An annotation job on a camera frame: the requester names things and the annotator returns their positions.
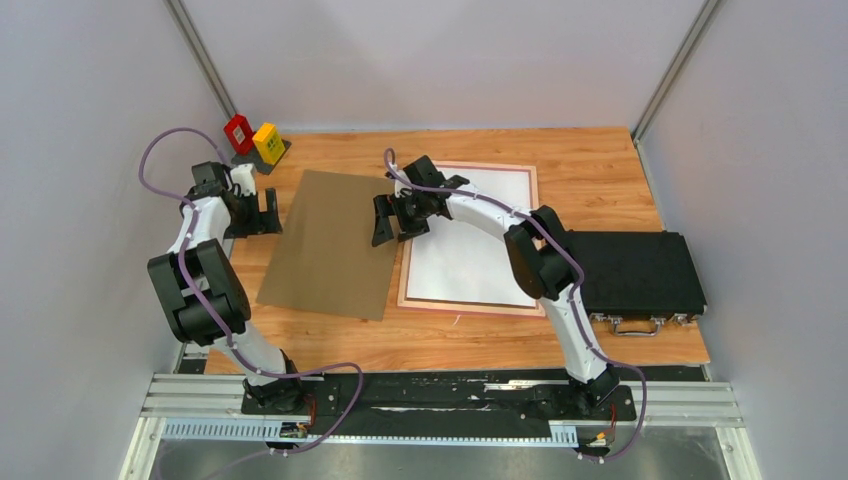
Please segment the grey backing board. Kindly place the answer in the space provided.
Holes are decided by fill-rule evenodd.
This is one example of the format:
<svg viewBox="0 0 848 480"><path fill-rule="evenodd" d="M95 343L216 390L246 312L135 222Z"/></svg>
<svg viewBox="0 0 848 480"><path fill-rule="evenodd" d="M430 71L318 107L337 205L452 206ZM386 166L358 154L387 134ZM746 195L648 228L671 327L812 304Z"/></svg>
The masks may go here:
<svg viewBox="0 0 848 480"><path fill-rule="evenodd" d="M383 178L307 170L257 294L262 305L381 321L397 243L372 245Z"/></svg>

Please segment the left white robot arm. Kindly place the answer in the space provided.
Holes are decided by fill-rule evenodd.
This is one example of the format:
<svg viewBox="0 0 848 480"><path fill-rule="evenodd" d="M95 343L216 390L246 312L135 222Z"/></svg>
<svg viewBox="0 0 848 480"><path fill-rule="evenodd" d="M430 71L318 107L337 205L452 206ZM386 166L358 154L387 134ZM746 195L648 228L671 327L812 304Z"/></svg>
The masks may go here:
<svg viewBox="0 0 848 480"><path fill-rule="evenodd" d="M223 247L226 239L281 233L276 193L266 190L259 203L251 164L206 162L192 175L177 239L147 264L168 325L177 340L213 348L238 365L245 397L257 407L296 412L306 386L294 362L251 324L250 301Z"/></svg>

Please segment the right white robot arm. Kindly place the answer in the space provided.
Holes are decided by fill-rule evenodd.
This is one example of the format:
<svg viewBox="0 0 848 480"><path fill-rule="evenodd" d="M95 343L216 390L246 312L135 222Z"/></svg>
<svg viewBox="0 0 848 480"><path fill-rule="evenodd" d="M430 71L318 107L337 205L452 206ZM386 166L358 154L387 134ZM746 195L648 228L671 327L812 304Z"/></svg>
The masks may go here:
<svg viewBox="0 0 848 480"><path fill-rule="evenodd" d="M540 303L554 327L566 359L573 408L589 418L607 409L619 376L590 331L580 292L585 273L565 248L567 235L556 212L548 206L513 206L462 176L447 178L428 156L399 168L394 149L387 148L383 164L394 190L373 199L372 245L424 235L433 216L463 222L501 241L516 284Z"/></svg>

